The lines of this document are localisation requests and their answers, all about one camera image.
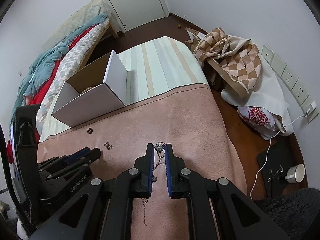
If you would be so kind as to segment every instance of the brown checkered blanket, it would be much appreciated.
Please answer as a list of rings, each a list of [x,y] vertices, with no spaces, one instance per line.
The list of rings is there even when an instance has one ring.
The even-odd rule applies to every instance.
[[[247,96],[258,83],[261,71],[260,53],[251,39],[226,35],[221,28],[216,28],[203,39],[199,39],[195,30],[193,54],[203,67],[205,60],[212,68],[205,71],[210,83],[218,73],[241,98]]]

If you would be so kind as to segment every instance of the white box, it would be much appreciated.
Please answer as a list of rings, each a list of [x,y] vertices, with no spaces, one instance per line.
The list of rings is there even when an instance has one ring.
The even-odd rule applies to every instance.
[[[127,70],[113,50],[66,80],[52,116],[74,127],[125,106]],[[81,94],[88,87],[94,87]]]

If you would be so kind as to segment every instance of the black mat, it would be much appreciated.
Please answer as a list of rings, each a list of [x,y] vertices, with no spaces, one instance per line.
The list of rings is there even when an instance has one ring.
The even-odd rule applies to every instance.
[[[267,150],[257,156],[260,168],[266,161],[266,153]],[[270,147],[267,163],[261,171],[268,198],[282,195],[282,191],[289,184],[284,177],[287,175],[288,170],[295,165],[290,146],[285,139],[281,139]]]

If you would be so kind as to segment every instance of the white cable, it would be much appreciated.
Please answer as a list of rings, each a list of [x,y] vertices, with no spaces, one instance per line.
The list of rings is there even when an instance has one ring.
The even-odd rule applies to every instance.
[[[267,160],[268,160],[268,151],[269,151],[269,149],[270,149],[270,147],[271,147],[271,139],[274,138],[274,137],[276,137],[276,136],[280,133],[280,131],[282,130],[282,128],[284,128],[284,127],[286,127],[286,126],[289,126],[290,124],[293,124],[293,123],[294,123],[295,121],[297,121],[300,117],[307,117],[307,115],[308,115],[309,112],[310,112],[310,108],[308,109],[306,115],[300,115],[300,116],[297,117],[295,120],[293,120],[293,122],[291,122],[291,123],[289,123],[289,124],[287,124],[287,125],[282,126],[281,129],[279,130],[279,132],[277,132],[276,135],[270,137],[270,144],[269,144],[269,147],[268,147],[268,150],[267,150],[267,153],[266,153],[266,161],[265,161],[265,163],[263,164],[263,166],[260,168],[260,170],[258,170],[258,172],[257,172],[257,174],[256,174],[256,179],[255,179],[254,184],[253,184],[253,187],[252,187],[252,189],[251,189],[251,191],[250,191],[250,198],[251,198],[251,200],[252,200],[251,193],[252,193],[252,191],[253,191],[253,189],[254,189],[254,186],[255,186],[256,183],[257,183],[258,174],[259,174],[259,172],[263,169],[263,167],[266,165]]]

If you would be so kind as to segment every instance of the white mug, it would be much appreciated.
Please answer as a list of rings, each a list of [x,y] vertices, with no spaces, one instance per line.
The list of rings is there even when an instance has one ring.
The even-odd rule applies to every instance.
[[[287,176],[284,177],[289,183],[299,183],[303,180],[306,170],[303,164],[291,167],[288,170]]]

